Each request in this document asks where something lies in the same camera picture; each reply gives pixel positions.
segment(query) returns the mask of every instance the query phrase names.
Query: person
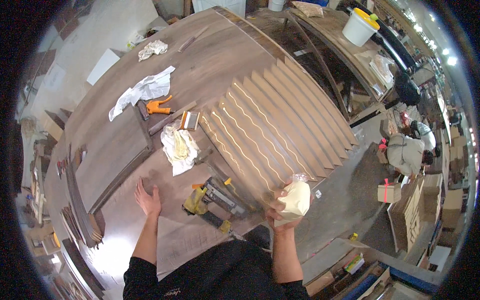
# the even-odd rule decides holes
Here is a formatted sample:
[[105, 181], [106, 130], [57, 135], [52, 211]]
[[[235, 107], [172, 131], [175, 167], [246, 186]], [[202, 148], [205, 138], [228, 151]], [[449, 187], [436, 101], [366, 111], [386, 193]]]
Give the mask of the person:
[[410, 124], [410, 129], [414, 135], [413, 138], [423, 141], [425, 144], [424, 150], [433, 151], [433, 149], [437, 146], [435, 135], [433, 135], [432, 130], [427, 125], [423, 124], [422, 122], [413, 121]]
[[[159, 282], [156, 247], [162, 204], [158, 187], [154, 186], [150, 196], [140, 178], [134, 195], [147, 217], [123, 276], [124, 299], [309, 299], [295, 246], [294, 228], [301, 219], [273, 226], [274, 219], [282, 219], [278, 211], [285, 208], [284, 203], [274, 200], [266, 212], [274, 232], [272, 257], [250, 242], [227, 241]], [[285, 190], [275, 191], [275, 199], [286, 195]]]
[[433, 153], [424, 150], [422, 140], [412, 139], [402, 133], [394, 133], [388, 141], [387, 159], [395, 170], [414, 179], [420, 168], [433, 163]]

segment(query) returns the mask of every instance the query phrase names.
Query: wooden board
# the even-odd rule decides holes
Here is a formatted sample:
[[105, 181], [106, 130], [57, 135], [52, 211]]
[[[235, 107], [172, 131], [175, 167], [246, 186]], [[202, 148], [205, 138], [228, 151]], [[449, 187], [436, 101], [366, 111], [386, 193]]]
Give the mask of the wooden board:
[[89, 213], [99, 209], [153, 151], [152, 140], [140, 126], [135, 113], [128, 105], [110, 124], [99, 128], [86, 146], [87, 155], [75, 176]]

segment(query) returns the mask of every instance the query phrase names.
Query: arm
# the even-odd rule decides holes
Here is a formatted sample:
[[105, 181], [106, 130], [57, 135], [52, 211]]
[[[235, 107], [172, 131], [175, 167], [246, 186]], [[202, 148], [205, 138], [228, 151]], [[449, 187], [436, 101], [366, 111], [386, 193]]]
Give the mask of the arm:
[[145, 192], [142, 179], [137, 182], [135, 199], [147, 215], [144, 228], [130, 259], [130, 266], [123, 275], [125, 288], [123, 298], [140, 299], [147, 297], [158, 288], [156, 277], [156, 242], [158, 215], [162, 210], [158, 187], [154, 186], [153, 196]]
[[[275, 199], [284, 197], [287, 191], [275, 191]], [[274, 200], [270, 204], [267, 211], [267, 221], [273, 229], [273, 273], [277, 283], [287, 283], [292, 281], [303, 280], [303, 272], [300, 261], [297, 256], [297, 248], [295, 245], [295, 226], [297, 226], [301, 218], [293, 222], [275, 227], [274, 220], [282, 220], [283, 217], [278, 213], [285, 209], [285, 204]]]
[[156, 185], [153, 187], [153, 196], [150, 196], [145, 192], [142, 179], [140, 178], [135, 190], [135, 199], [144, 210], [147, 219], [132, 256], [156, 265], [158, 216], [162, 210], [158, 187]]

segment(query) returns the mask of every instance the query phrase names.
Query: wood plank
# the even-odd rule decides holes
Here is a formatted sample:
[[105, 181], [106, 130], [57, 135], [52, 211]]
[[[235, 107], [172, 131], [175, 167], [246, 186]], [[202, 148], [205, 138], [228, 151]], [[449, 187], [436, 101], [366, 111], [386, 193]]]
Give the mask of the wood plank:
[[260, 182], [262, 183], [264, 189], [270, 190], [273, 192], [274, 187], [278, 185], [275, 183], [273, 176], [266, 171], [261, 160], [257, 159], [255, 153], [246, 146], [243, 139], [239, 138], [235, 132], [232, 132], [232, 127], [228, 120], [215, 108], [212, 109], [212, 114], [210, 118], [213, 123], [215, 123], [220, 130], [225, 131], [226, 137], [231, 140], [231, 143], [235, 145], [237, 150], [245, 157], [247, 162], [257, 171], [258, 176], [260, 177]]
[[305, 108], [308, 114], [312, 117], [312, 120], [316, 123], [318, 129], [325, 135], [327, 142], [333, 147], [337, 156], [340, 158], [348, 158], [348, 155], [343, 145], [340, 144], [340, 141], [337, 139], [336, 134], [325, 122], [323, 114], [316, 110], [315, 106], [311, 104], [307, 97], [298, 89], [298, 87], [292, 82], [292, 80], [288, 78], [285, 73], [283, 73], [282, 70], [280, 70], [277, 66], [274, 65], [272, 66], [272, 73], [295, 96], [295, 98], [297, 99], [297, 103], [295, 105], [301, 105]]
[[[258, 77], [258, 80], [263, 80], [258, 74], [256, 76]], [[252, 95], [252, 98], [257, 101], [256, 104], [260, 107], [265, 116], [268, 116], [269, 120], [278, 120], [279, 117], [285, 115], [274, 105], [270, 97], [264, 94], [264, 92], [261, 91], [260, 88], [250, 80], [250, 78], [244, 78], [243, 86], [247, 94]], [[290, 151], [295, 154], [297, 161], [304, 167], [307, 174], [326, 178], [327, 173], [319, 163], [314, 148], [310, 146], [309, 141], [300, 138], [296, 131], [296, 125], [289, 118], [284, 117], [284, 120], [284, 122], [276, 122], [275, 126], [278, 126], [278, 130], [275, 128], [275, 131], [278, 135], [281, 135], [282, 140], [285, 141], [286, 147], [291, 149]]]
[[291, 159], [289, 159], [290, 157], [287, 156], [283, 148], [275, 147], [275, 144], [272, 141], [276, 141], [273, 139], [270, 131], [265, 128], [263, 123], [257, 124], [253, 122], [250, 112], [245, 112], [239, 109], [235, 105], [237, 99], [240, 99], [239, 96], [235, 94], [231, 88], [228, 88], [227, 96], [222, 99], [224, 101], [219, 102], [218, 107], [223, 109], [229, 117], [234, 118], [238, 126], [245, 130], [244, 134], [248, 135], [250, 139], [255, 141], [257, 148], [259, 148], [258, 150], [259, 152], [261, 151], [260, 153], [262, 155], [269, 156], [275, 160], [274, 162], [270, 162], [270, 165], [276, 164], [278, 166], [275, 169], [283, 174], [280, 176], [283, 181], [292, 176], [292, 174], [297, 174], [299, 169], [295, 168], [296, 165], [292, 164]]
[[244, 186], [252, 189], [252, 194], [259, 195], [257, 198], [261, 198], [261, 191], [264, 190], [264, 187], [260, 183], [261, 178], [258, 177], [256, 169], [254, 169], [249, 161], [237, 151], [235, 146], [232, 146], [231, 140], [226, 138], [225, 132], [212, 121], [209, 114], [202, 114], [200, 125], [219, 152], [222, 153], [222, 156], [231, 166], [232, 170], [237, 174], [240, 180], [244, 182]]
[[93, 213], [153, 151], [135, 110], [129, 105], [113, 122], [99, 128], [75, 176], [85, 209]]
[[241, 101], [235, 101], [235, 105], [250, 112], [250, 115], [253, 116], [254, 122], [262, 122], [264, 124], [265, 129], [268, 130], [268, 134], [272, 137], [272, 140], [276, 140], [279, 151], [285, 155], [285, 163], [295, 165], [298, 172], [305, 173], [309, 176], [310, 180], [317, 181], [313, 175], [313, 171], [307, 165], [302, 155], [291, 143], [288, 143], [286, 138], [278, 131], [278, 122], [273, 120], [272, 117], [269, 118], [267, 116], [269, 113], [265, 111], [263, 105], [258, 102], [258, 99], [254, 100], [253, 95], [250, 95], [247, 89], [236, 78], [233, 79], [232, 89], [241, 99]]
[[300, 78], [293, 73], [293, 71], [287, 67], [281, 60], [276, 61], [276, 65], [291, 79], [293, 82], [298, 86], [298, 88], [307, 96], [307, 98], [310, 100], [312, 105], [315, 107], [318, 113], [321, 113], [323, 118], [325, 119], [326, 123], [329, 125], [329, 127], [336, 133], [337, 137], [341, 141], [342, 145], [344, 146], [345, 149], [347, 150], [352, 150], [352, 145], [346, 138], [345, 133], [343, 130], [346, 131], [351, 131], [350, 127], [345, 126], [344, 124], [344, 129], [342, 129], [338, 124], [335, 118], [332, 117], [326, 106], [323, 104], [322, 101], [319, 101], [317, 97], [312, 93], [312, 91], [305, 85], [305, 83], [300, 80]]
[[283, 97], [282, 102], [286, 102], [289, 106], [287, 109], [295, 112], [313, 134], [314, 141], [317, 141], [317, 147], [320, 146], [320, 148], [323, 149], [322, 154], [320, 154], [323, 166], [332, 169], [334, 168], [333, 165], [341, 166], [342, 161], [336, 155], [332, 146], [326, 141], [322, 131], [318, 129], [305, 108], [300, 106], [297, 101], [294, 101], [295, 96], [293, 96], [268, 69], [264, 70], [264, 78]]
[[301, 147], [299, 152], [304, 154], [304, 151], [309, 150], [312, 153], [312, 160], [307, 158], [309, 156], [308, 154], [306, 154], [305, 158], [313, 166], [312, 169], [315, 172], [315, 175], [319, 177], [326, 177], [327, 173], [319, 158], [321, 155], [316, 152], [317, 144], [314, 142], [315, 137], [312, 135], [312, 133], [305, 128], [303, 122], [298, 118], [297, 114], [295, 114], [289, 108], [289, 106], [283, 101], [282, 97], [275, 91], [275, 89], [273, 89], [271, 85], [268, 84], [268, 82], [256, 72], [252, 73], [252, 81], [249, 82], [246, 80], [243, 82], [244, 86], [249, 91], [255, 91], [253, 88], [253, 83], [255, 84], [256, 89], [261, 91], [261, 95], [268, 100], [265, 101], [265, 105], [267, 106], [267, 110], [271, 109], [274, 119], [280, 120], [283, 117], [285, 120], [289, 121], [290, 124], [284, 122], [279, 123], [279, 125], [285, 125], [283, 126], [284, 128], [291, 127], [291, 129], [285, 128], [285, 132], [290, 132], [288, 136], [294, 141], [294, 144], [296, 144], [297, 147]]
[[343, 118], [340, 111], [336, 108], [333, 104], [332, 100], [328, 97], [325, 91], [315, 82], [309, 75], [305, 73], [303, 69], [300, 68], [298, 63], [293, 62], [290, 58], [285, 57], [285, 65], [289, 67], [312, 91], [314, 95], [317, 95], [318, 101], [322, 102], [324, 106], [327, 108], [330, 115], [336, 120], [337, 124], [341, 126], [342, 132], [347, 136], [350, 140], [350, 143], [353, 145], [358, 145], [359, 142], [357, 138], [353, 134], [350, 126], [347, 124], [345, 119]]

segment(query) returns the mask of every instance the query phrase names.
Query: white paper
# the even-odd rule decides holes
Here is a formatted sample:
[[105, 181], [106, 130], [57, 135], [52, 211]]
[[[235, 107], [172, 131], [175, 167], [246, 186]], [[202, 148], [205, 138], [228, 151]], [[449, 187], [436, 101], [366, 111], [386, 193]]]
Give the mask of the white paper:
[[138, 61], [143, 61], [152, 54], [162, 54], [165, 53], [168, 49], [168, 45], [162, 42], [161, 40], [156, 40], [154, 42], [148, 43], [140, 52], [138, 52]]
[[129, 103], [133, 106], [141, 100], [149, 100], [166, 96], [170, 91], [170, 73], [175, 71], [175, 68], [169, 66], [163, 72], [157, 75], [150, 75], [142, 79], [133, 88], [128, 88], [117, 100], [115, 106], [108, 112], [108, 119], [110, 122], [123, 112]]

